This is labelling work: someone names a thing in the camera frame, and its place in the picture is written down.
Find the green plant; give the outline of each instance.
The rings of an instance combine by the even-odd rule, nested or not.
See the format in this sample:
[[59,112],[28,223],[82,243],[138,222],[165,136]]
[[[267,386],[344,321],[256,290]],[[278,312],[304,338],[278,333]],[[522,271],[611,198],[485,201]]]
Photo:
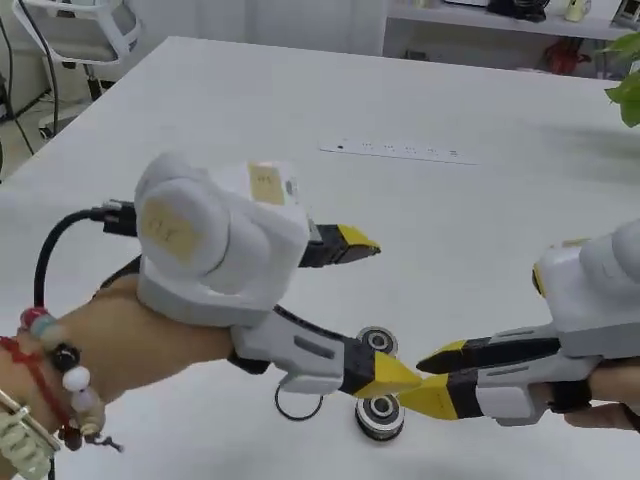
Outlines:
[[[603,52],[612,52],[619,60],[640,60],[640,32],[620,37]],[[605,92],[613,103],[620,105],[620,116],[627,126],[640,124],[640,71],[630,73],[617,87]]]

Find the forearm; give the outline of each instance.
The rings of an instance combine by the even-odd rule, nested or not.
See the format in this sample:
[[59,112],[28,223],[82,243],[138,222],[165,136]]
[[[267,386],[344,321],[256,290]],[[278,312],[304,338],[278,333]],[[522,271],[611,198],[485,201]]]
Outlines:
[[[136,277],[122,279],[92,301],[61,317],[70,342],[81,351],[81,364],[91,373],[91,386],[110,403],[128,390],[158,382],[192,364],[227,358],[232,350],[228,330],[198,328],[171,321],[142,306],[135,295]],[[16,337],[24,353],[41,347],[29,334]],[[72,414],[61,375],[46,361],[39,364],[61,406]],[[0,350],[0,389],[23,405],[48,431],[60,427],[27,368]],[[15,471],[0,456],[0,480]]]

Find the white robotic hand device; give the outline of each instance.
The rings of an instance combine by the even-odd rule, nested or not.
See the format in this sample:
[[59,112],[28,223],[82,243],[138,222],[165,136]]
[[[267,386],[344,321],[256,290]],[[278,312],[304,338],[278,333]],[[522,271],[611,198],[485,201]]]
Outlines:
[[[435,375],[401,393],[400,403],[433,417],[487,416],[505,426],[537,423],[547,409],[588,408],[593,370],[640,356],[638,238],[640,220],[549,248],[534,266],[533,283],[551,323],[443,347],[418,364]],[[640,428],[637,408],[627,407]]]
[[273,363],[286,372],[284,390],[364,398],[417,386],[420,377],[395,358],[277,305],[303,257],[322,266],[379,252],[355,229],[334,225],[317,227],[364,250],[318,247],[314,254],[326,239],[297,191],[286,164],[234,166],[214,182],[175,155],[153,161],[134,202],[140,301],[176,321],[231,327],[232,363],[251,373]]

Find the hand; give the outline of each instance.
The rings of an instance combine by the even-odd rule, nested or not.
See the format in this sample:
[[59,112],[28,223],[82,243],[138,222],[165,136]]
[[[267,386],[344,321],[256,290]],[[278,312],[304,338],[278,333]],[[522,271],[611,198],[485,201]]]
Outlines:
[[567,422],[583,428],[633,430],[621,403],[640,406],[640,359],[598,368],[589,378],[594,400],[609,403],[565,415]]

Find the white motor housing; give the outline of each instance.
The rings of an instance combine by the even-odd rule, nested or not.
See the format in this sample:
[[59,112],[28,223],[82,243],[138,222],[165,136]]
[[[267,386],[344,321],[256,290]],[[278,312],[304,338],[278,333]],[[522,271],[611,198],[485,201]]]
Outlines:
[[535,271],[568,357],[640,355],[640,221],[549,249]]
[[134,201],[138,297],[185,323],[252,326],[284,296],[309,223],[287,165],[243,164],[215,178],[176,154],[145,170]]

